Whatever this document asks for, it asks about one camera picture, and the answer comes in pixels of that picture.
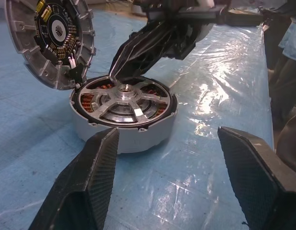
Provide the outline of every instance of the metal hub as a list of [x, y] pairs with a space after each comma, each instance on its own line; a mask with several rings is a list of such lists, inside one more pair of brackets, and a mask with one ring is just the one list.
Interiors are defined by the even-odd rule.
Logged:
[[168, 90], [143, 77], [117, 86], [108, 77], [96, 79], [80, 89], [78, 103], [86, 117], [120, 127], [157, 121], [172, 105]]

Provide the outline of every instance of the person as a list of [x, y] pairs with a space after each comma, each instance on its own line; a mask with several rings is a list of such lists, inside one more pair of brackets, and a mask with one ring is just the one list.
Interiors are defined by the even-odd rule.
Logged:
[[296, 172], [296, 115], [286, 123], [281, 131], [276, 153], [287, 166]]
[[296, 23], [291, 23], [279, 47], [283, 49], [269, 81], [275, 129], [281, 129], [296, 103]]

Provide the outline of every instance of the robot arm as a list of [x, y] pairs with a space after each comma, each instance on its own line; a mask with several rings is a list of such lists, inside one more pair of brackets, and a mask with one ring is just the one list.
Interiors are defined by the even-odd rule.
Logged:
[[[196, 42], [208, 34], [213, 23], [232, 26], [259, 25], [262, 22], [260, 15], [240, 14], [228, 8], [237, 5], [256, 7], [256, 2], [134, 0], [133, 4], [141, 6], [146, 13], [148, 23], [137, 33], [131, 34], [119, 48], [110, 68], [111, 80], [117, 82], [140, 76], [161, 57], [183, 60], [194, 49]], [[274, 12], [296, 17], [296, 0], [261, 0], [260, 3], [265, 7], [274, 6]]]

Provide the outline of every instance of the electronic component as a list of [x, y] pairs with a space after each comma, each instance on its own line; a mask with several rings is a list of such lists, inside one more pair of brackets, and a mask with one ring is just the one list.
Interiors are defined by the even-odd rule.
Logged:
[[46, 47], [52, 49], [52, 54], [56, 55], [57, 61], [60, 60], [61, 65], [70, 65], [70, 54], [73, 50], [78, 51], [79, 45], [79, 25], [77, 20], [71, 19], [71, 13], [75, 13], [72, 4], [69, 1], [61, 0], [41, 0], [38, 2], [35, 17], [36, 24], [36, 43], [41, 47], [42, 54]]
[[41, 29], [42, 29], [42, 33], [44, 35], [47, 35], [48, 34], [48, 27], [46, 25], [41, 25]]
[[45, 5], [45, 0], [40, 0], [38, 2], [37, 7], [36, 7], [37, 13], [39, 13], [43, 9], [44, 5]]
[[48, 21], [51, 13], [52, 13], [51, 7], [47, 6], [46, 9], [44, 10], [42, 16], [41, 16], [41, 18], [44, 20], [45, 23]]
[[52, 6], [52, 9], [53, 9], [53, 13], [59, 14], [58, 6], [54, 5], [54, 6]]

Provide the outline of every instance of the table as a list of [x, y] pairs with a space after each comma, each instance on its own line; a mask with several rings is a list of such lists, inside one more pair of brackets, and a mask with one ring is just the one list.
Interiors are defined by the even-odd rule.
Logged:
[[[94, 14], [97, 56], [88, 77], [107, 73], [119, 46], [145, 24]], [[104, 229], [247, 230], [217, 128], [241, 129], [273, 145], [262, 29], [215, 26], [184, 61], [163, 58], [146, 77], [171, 87], [179, 111], [167, 141], [118, 157]], [[84, 146], [69, 94], [28, 72], [0, 11], [0, 230], [27, 229]]]

